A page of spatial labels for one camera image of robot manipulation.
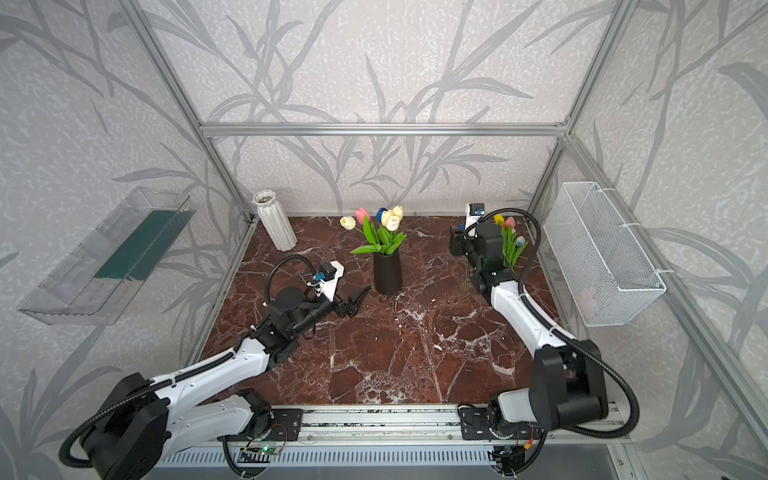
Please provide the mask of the bunch of remaining tulips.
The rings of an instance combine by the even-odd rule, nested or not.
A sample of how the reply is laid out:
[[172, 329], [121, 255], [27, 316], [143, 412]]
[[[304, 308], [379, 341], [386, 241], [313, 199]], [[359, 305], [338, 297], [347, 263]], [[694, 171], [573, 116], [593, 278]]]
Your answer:
[[502, 229], [504, 265], [509, 269], [513, 269], [527, 247], [528, 241], [524, 236], [517, 233], [517, 222], [514, 217], [504, 217], [502, 214], [496, 214], [493, 220]]

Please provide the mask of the black cylindrical vase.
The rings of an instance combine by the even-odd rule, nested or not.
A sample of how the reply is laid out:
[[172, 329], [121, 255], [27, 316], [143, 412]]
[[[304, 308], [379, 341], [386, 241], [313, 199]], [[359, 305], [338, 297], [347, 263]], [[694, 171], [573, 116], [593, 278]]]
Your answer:
[[374, 287], [381, 295], [394, 296], [402, 289], [400, 252], [390, 255], [375, 253], [373, 256]]

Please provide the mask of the white tulip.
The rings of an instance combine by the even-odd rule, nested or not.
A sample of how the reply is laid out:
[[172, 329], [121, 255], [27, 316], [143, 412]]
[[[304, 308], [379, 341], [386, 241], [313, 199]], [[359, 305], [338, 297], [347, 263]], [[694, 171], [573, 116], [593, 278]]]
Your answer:
[[377, 234], [375, 233], [375, 230], [371, 227], [370, 220], [368, 217], [363, 216], [363, 225], [362, 227], [359, 227], [358, 222], [355, 218], [351, 216], [344, 216], [340, 219], [341, 226], [348, 231], [356, 230], [363, 234], [366, 243], [364, 245], [361, 245], [357, 247], [356, 249], [352, 250], [352, 254], [373, 254], [373, 253], [379, 253], [381, 250], [381, 245], [379, 243]]

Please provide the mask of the white ribbed vase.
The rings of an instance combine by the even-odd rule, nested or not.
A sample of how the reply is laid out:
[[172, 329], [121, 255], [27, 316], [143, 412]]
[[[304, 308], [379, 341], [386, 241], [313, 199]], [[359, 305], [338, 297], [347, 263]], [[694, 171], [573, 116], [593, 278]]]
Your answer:
[[259, 191], [253, 196], [253, 203], [275, 248], [282, 252], [292, 250], [297, 245], [297, 237], [275, 192]]

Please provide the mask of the pink tulip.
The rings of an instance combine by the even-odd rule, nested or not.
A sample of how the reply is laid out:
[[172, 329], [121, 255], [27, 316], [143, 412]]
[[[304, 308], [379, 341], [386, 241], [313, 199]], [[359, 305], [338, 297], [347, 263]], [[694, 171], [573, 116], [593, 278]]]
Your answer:
[[355, 217], [358, 224], [362, 227], [362, 232], [367, 241], [370, 244], [377, 244], [378, 238], [375, 229], [372, 227], [369, 212], [364, 208], [360, 208], [355, 212]]

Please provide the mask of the pale yellow tulip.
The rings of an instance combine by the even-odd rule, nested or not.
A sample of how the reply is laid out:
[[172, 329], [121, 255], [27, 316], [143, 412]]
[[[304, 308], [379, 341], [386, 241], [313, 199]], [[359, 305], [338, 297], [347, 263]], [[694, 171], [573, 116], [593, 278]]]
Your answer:
[[382, 224], [381, 233], [386, 236], [386, 242], [382, 245], [383, 255], [394, 254], [407, 237], [406, 234], [398, 232], [400, 222], [401, 218], [398, 215], [389, 213], [386, 221]]

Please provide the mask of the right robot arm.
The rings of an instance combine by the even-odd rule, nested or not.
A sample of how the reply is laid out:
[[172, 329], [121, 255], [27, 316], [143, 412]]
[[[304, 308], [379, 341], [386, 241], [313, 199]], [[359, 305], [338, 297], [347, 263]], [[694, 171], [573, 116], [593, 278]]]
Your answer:
[[467, 237], [453, 227], [449, 249], [467, 259], [477, 292], [506, 319], [533, 357], [531, 385], [494, 396], [488, 406], [489, 427], [506, 436], [513, 425], [523, 422], [557, 430], [605, 418], [603, 369], [581, 352], [599, 357], [599, 349], [563, 330], [504, 265], [502, 228], [476, 224]]

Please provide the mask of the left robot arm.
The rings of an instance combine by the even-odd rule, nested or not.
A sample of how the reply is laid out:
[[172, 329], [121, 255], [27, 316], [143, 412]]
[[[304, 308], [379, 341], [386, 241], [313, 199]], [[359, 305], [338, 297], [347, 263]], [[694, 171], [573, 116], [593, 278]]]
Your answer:
[[233, 347], [174, 373], [123, 378], [98, 413], [65, 441], [60, 461], [92, 468], [102, 479], [141, 479], [160, 460], [200, 443], [269, 432], [274, 415], [255, 390], [222, 400], [217, 394], [287, 360], [300, 337], [326, 316], [355, 316], [369, 292], [363, 288], [342, 299], [333, 286], [315, 296], [298, 287], [283, 289], [267, 316]]

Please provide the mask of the pink object in basket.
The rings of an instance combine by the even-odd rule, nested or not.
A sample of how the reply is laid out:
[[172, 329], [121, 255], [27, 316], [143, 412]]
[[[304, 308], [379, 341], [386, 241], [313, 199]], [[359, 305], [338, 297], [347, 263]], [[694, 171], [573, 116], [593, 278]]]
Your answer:
[[600, 309], [596, 288], [590, 286], [583, 289], [576, 303], [585, 318], [594, 318]]

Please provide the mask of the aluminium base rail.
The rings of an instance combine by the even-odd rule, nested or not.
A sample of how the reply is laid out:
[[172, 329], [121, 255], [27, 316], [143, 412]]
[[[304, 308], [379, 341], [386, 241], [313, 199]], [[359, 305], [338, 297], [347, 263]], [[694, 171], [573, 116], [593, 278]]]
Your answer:
[[628, 438], [596, 439], [566, 430], [544, 434], [529, 423], [499, 438], [485, 426], [483, 409], [451, 404], [304, 405], [276, 410], [278, 426], [254, 439], [240, 437], [224, 449], [210, 440], [160, 461], [163, 468], [222, 467], [232, 457], [240, 468], [491, 466], [514, 447], [533, 453], [585, 448], [625, 462]]

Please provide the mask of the clear plastic wall tray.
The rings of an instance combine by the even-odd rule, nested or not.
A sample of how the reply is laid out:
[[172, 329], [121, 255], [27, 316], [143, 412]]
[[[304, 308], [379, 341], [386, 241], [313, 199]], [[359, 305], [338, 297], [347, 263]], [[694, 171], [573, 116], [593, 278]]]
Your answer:
[[195, 213], [188, 194], [135, 188], [18, 310], [47, 325], [116, 323]]

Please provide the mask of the horizontal aluminium frame bar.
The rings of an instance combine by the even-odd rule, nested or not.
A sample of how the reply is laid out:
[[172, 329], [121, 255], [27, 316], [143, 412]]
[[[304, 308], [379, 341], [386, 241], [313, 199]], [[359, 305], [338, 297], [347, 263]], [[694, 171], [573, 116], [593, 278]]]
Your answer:
[[559, 123], [222, 123], [200, 126], [209, 137], [224, 136], [515, 136], [558, 137]]

